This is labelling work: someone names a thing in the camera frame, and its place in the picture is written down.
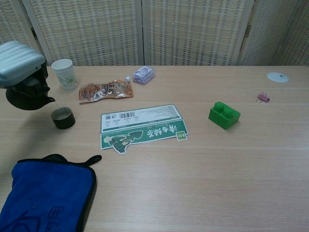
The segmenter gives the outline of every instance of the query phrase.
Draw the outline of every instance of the green lego brick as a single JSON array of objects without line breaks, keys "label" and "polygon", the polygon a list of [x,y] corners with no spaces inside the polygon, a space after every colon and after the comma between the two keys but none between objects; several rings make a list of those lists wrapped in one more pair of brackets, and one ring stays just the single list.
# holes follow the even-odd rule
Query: green lego brick
[{"label": "green lego brick", "polygon": [[214,107],[211,108],[208,119],[226,130],[237,122],[239,117],[240,112],[218,101],[214,104]]}]

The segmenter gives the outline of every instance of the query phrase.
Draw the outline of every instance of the hinge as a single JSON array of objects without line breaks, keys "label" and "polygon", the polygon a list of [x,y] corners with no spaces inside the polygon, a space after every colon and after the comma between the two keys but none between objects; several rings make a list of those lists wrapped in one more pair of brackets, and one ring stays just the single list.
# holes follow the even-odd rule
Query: hinge
[{"label": "hinge", "polygon": [[245,32],[245,37],[249,37],[250,30],[251,30],[251,25],[248,25],[246,28],[246,32]]},{"label": "hinge", "polygon": [[34,37],[34,39],[38,39],[38,37],[37,37],[37,34],[35,33],[35,31],[34,31],[34,29],[33,28],[31,28],[31,31],[32,31],[32,34],[33,34],[33,37]]}]

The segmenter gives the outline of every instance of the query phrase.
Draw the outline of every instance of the table surface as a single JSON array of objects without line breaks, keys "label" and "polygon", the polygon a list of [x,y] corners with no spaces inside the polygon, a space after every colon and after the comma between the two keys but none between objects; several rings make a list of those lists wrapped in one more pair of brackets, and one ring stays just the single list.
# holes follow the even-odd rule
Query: table surface
[{"label": "table surface", "polygon": [[[309,67],[158,66],[149,83],[132,84],[134,98],[78,103],[80,86],[137,68],[75,67],[72,91],[48,68],[49,96],[76,118],[68,130],[54,127],[55,104],[22,111],[0,90],[0,207],[18,160],[59,153],[83,162],[101,154],[85,232],[309,231]],[[290,81],[272,82],[268,72]],[[269,103],[256,101],[260,92]],[[241,112],[226,131],[208,120],[217,101]],[[177,106],[188,140],[132,145],[125,155],[100,150],[101,114],[165,104]]]}]

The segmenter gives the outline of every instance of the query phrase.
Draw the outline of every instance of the barcode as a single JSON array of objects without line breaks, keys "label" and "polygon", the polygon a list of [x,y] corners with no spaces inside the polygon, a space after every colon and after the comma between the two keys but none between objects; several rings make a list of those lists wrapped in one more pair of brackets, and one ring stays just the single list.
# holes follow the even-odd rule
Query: barcode
[{"label": "barcode", "polygon": [[129,112],[129,113],[120,114],[120,118],[134,117],[134,116],[135,116],[135,112]]}]

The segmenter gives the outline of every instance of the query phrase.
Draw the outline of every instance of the blue towel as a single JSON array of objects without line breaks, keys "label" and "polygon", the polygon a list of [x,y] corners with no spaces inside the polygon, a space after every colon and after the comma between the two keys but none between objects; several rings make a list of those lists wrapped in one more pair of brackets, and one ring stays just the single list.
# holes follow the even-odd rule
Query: blue towel
[{"label": "blue towel", "polygon": [[12,170],[13,185],[0,214],[0,232],[81,232],[96,175],[85,163],[53,154],[20,160]]}]

